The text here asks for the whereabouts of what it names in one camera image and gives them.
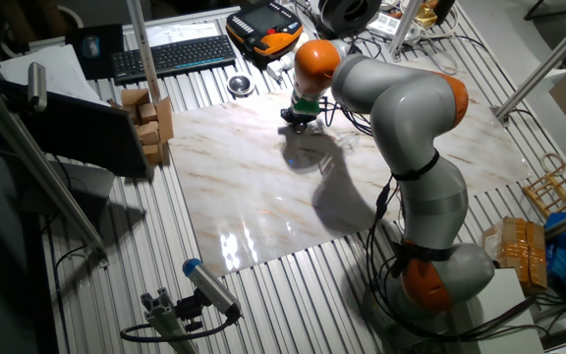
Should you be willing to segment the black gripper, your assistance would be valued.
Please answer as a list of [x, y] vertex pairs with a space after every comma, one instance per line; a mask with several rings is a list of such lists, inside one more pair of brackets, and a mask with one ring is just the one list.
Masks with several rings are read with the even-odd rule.
[[282, 109], [281, 117], [291, 125], [294, 132], [302, 134], [309, 129], [309, 123], [317, 118], [316, 115], [295, 113], [292, 108]]

